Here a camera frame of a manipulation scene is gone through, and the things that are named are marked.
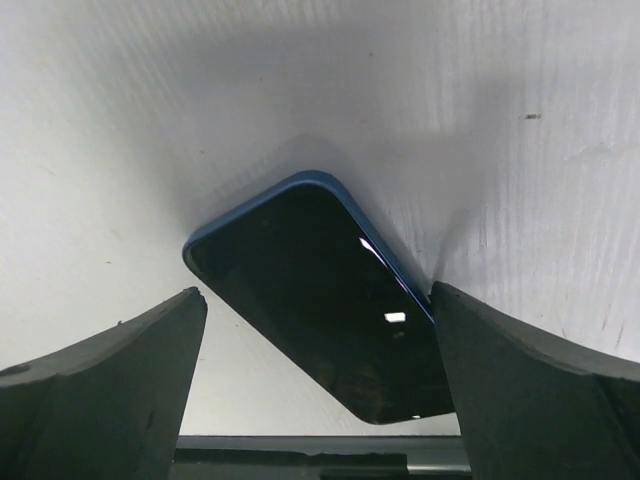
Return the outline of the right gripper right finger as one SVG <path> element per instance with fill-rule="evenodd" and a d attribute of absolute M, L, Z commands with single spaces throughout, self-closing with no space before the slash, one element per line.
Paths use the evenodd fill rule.
<path fill-rule="evenodd" d="M 476 479 L 636 479 L 639 365 L 434 283 L 431 306 Z"/>

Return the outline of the blue smartphone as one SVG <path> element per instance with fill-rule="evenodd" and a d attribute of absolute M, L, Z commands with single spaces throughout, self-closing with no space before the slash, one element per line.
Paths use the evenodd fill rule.
<path fill-rule="evenodd" d="M 182 257 L 358 419 L 453 412 L 429 300 L 334 176 L 280 181 L 196 230 Z"/>

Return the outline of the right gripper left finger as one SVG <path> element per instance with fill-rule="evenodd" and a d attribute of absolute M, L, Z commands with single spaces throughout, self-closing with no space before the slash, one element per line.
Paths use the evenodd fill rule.
<path fill-rule="evenodd" d="M 190 287 L 2 370 L 2 478 L 167 478 L 206 317 L 204 297 Z"/>

